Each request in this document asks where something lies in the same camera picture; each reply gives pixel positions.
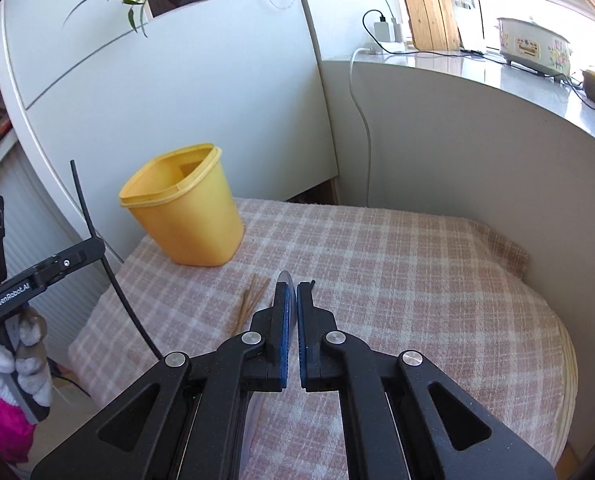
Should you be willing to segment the pink sleeve forearm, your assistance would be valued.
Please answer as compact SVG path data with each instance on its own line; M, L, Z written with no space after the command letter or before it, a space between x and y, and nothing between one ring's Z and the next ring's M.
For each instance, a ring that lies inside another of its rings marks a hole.
M3 460L10 464L27 463L35 428L18 406L0 398L0 457Z

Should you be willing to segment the left gloved hand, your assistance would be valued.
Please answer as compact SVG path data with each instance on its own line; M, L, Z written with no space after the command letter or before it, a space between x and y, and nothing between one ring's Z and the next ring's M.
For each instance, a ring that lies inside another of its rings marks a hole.
M39 406L51 406L52 379L44 345L46 335L46 320L33 307L28 307L20 314L16 351L11 352L0 344L0 400L6 404L19 405L4 379L16 372L22 391L32 396Z

